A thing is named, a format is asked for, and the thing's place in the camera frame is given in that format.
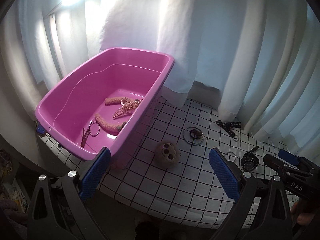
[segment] wire ring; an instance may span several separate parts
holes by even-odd
[[[233,137],[233,140],[234,140],[235,142],[239,141],[239,136],[235,134],[235,136]]]
[[[224,155],[223,155],[223,157],[225,157],[227,154],[229,154],[230,155],[230,157],[231,157],[231,154],[233,154],[234,155],[234,157],[235,157],[235,159],[233,160],[233,161],[230,161],[230,158],[229,158],[229,161],[230,162],[235,162],[236,161],[236,154],[234,153],[234,152],[226,152]]]
[[[185,133],[185,131],[188,131],[187,129],[189,129],[189,128],[194,128],[194,129],[196,129],[196,130],[198,130],[198,131],[201,132],[201,137],[202,137],[201,142],[199,142],[199,143],[194,143],[194,142],[188,141],[188,140],[185,138],[184,133]],[[202,144],[202,142],[203,142],[203,140],[204,140],[203,132],[202,132],[199,128],[195,127],[195,126],[190,126],[190,127],[185,128],[185,129],[183,130],[182,135],[183,135],[183,139],[185,140],[185,142],[188,143],[188,144],[190,144],[190,145],[193,145],[193,146]]]
[[[96,124],[99,126],[99,130],[98,130],[98,132],[97,132],[96,134],[92,134],[92,133],[91,133],[91,130],[90,130],[91,125],[94,124],[94,123],[96,123]],[[92,123],[89,124],[89,134],[90,134],[92,137],[97,136],[99,132],[100,132],[100,125],[99,125],[98,122],[95,121],[95,122],[92,122]]]

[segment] black keychain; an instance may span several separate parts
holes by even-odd
[[[249,152],[245,153],[241,159],[241,166],[244,171],[253,171],[259,165],[259,159],[253,153],[259,149],[259,146],[254,147]]]
[[[241,128],[241,122],[222,122],[221,120],[217,120],[216,124],[225,130],[236,142],[239,140],[239,137],[232,131],[232,128]]]

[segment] pearl hair clip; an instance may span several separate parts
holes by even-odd
[[[142,100],[135,100],[135,101],[130,101],[129,98],[122,98],[121,99],[121,107],[114,113],[114,115],[112,116],[113,119],[117,119],[121,116],[123,116],[124,114],[126,114],[127,112],[136,109],[139,104],[141,103]]]

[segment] white grid mat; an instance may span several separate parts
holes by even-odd
[[[212,148],[217,147],[223,153],[234,152],[235,163],[241,168],[243,154],[259,145],[256,154],[260,164],[252,173],[263,179],[270,179],[276,174],[263,164],[263,156],[270,153],[278,157],[278,151],[286,149],[281,143],[274,147],[271,141],[269,144],[257,142],[240,129],[234,129],[240,138],[235,142],[215,123],[219,119],[217,111],[193,100],[187,99],[183,107],[176,108],[159,98],[153,116],[147,137],[127,169],[107,170],[97,188],[121,203],[175,223],[218,228],[232,208],[233,199],[226,196],[209,165],[208,155]],[[189,126],[196,126],[204,133],[201,145],[191,146],[183,140],[181,127]],[[78,170],[81,167],[83,161],[59,147],[59,143],[50,135],[42,140],[70,169]],[[153,150],[161,140],[178,145],[181,156],[176,167],[163,169],[154,161]],[[287,196],[291,207],[298,198],[289,192]],[[255,198],[245,227],[252,223],[259,201],[260,198]]]

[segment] key ring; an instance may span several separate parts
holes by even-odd
[[[233,136],[232,138],[233,138],[233,140],[234,140],[235,142],[239,141],[239,136],[236,135],[236,134],[235,134],[235,136]]]
[[[236,154],[234,152],[226,152],[223,157],[226,157],[226,155],[229,155],[230,157],[234,157],[235,159],[233,161],[230,160],[230,157],[229,157],[229,161],[230,162],[235,162],[236,161]]]
[[[97,132],[96,134],[92,134],[92,133],[91,133],[91,130],[90,130],[91,125],[94,124],[94,123],[96,123],[96,124],[99,126],[99,130],[98,130],[98,132]],[[92,122],[92,123],[89,124],[89,134],[90,134],[92,137],[96,137],[99,132],[100,132],[100,125],[99,125],[98,122],[95,121],[95,122]]]

